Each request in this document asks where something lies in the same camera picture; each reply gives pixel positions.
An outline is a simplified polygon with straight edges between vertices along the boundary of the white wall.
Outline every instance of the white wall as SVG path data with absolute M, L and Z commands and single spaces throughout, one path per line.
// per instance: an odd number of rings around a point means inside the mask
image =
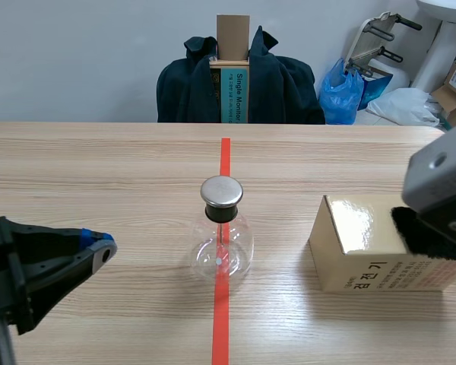
M 216 36 L 217 13 L 250 14 L 250 37 L 263 25 L 319 84 L 385 10 L 435 30 L 412 0 L 0 0 L 0 120 L 154 122 L 159 73 L 189 37 Z M 399 30 L 389 47 L 411 73 L 434 30 Z

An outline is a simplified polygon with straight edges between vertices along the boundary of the white plastic bag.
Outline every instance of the white plastic bag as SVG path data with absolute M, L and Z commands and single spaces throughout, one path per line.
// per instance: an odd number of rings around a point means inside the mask
M 407 87 L 370 101 L 366 109 L 400 125 L 436 127 L 439 119 L 425 108 L 428 97 L 422 90 Z

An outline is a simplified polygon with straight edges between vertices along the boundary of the dark jacket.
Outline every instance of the dark jacket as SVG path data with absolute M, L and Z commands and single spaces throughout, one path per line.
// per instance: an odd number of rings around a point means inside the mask
M 258 28 L 250 49 L 249 122 L 324 124 L 311 68 L 269 53 L 276 44 Z M 217 42 L 213 37 L 193 37 L 184 46 L 186 59 L 174 61 L 159 76 L 158 122 L 217 122 L 220 114 L 209 64 Z

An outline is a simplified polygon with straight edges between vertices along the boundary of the bag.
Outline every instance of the bag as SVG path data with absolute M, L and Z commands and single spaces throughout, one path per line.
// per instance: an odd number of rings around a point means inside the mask
M 351 125 L 356 119 L 356 110 L 363 94 L 363 79 L 344 74 L 344 61 L 338 60 L 322 82 L 319 103 L 325 112 L 326 124 Z
M 405 87 L 370 101 L 366 109 L 400 125 L 436 127 L 439 118 L 426 108 L 428 98 L 429 94 L 420 89 Z

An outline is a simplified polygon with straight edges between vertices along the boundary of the red tape line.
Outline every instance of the red tape line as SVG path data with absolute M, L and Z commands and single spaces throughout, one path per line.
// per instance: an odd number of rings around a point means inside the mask
M 221 139 L 220 175 L 229 176 L 231 169 L 231 140 Z M 214 311 L 213 311 L 213 349 L 212 365 L 230 364 L 230 224 L 221 226 L 218 230 L 216 255 L 221 259 L 217 266 L 216 281 L 214 284 Z

